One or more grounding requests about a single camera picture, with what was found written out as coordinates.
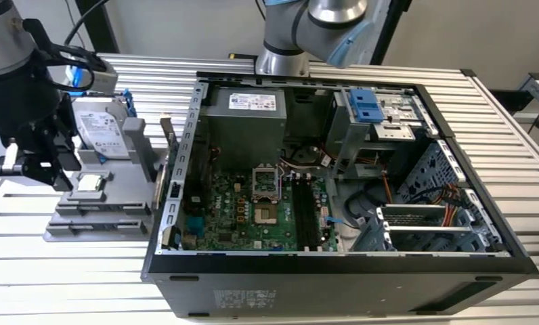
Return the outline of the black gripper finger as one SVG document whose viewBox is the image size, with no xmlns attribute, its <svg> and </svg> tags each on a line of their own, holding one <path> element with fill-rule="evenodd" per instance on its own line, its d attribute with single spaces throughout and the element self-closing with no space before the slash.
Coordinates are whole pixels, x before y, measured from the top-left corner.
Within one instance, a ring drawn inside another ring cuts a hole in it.
<svg viewBox="0 0 539 325">
<path fill-rule="evenodd" d="M 80 170 L 82 164 L 75 155 L 75 143 L 70 136 L 58 134 L 55 137 L 58 160 L 64 170 Z"/>
<path fill-rule="evenodd" d="M 19 151 L 24 177 L 52 186 L 58 192 L 68 192 L 74 189 L 72 181 L 58 160 L 55 145 L 43 146 L 36 150 L 22 148 Z"/>
</svg>

